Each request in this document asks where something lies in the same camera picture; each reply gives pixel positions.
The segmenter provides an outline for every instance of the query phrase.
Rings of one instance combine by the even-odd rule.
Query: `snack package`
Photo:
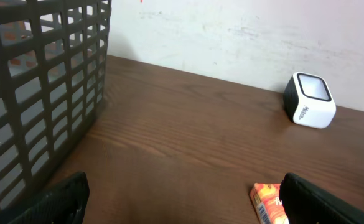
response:
[[[279,191],[280,184],[254,184],[250,197],[261,224],[289,224]]]

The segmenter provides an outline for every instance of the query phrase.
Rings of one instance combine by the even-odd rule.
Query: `wall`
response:
[[[364,0],[113,0],[108,54],[273,91],[296,71],[364,111]]]

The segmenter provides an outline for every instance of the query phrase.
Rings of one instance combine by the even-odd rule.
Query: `wooden table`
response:
[[[52,177],[86,172],[85,223],[255,223],[255,182],[295,172],[364,210],[364,112],[291,123],[282,94],[108,56],[104,109]]]

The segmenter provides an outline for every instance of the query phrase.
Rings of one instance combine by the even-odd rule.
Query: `white cube device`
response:
[[[291,121],[313,128],[326,128],[337,107],[324,79],[296,72],[284,91],[284,107]]]

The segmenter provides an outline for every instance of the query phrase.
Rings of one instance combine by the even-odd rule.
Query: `lattice grid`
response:
[[[0,210],[36,191],[103,97],[111,0],[0,0]]]

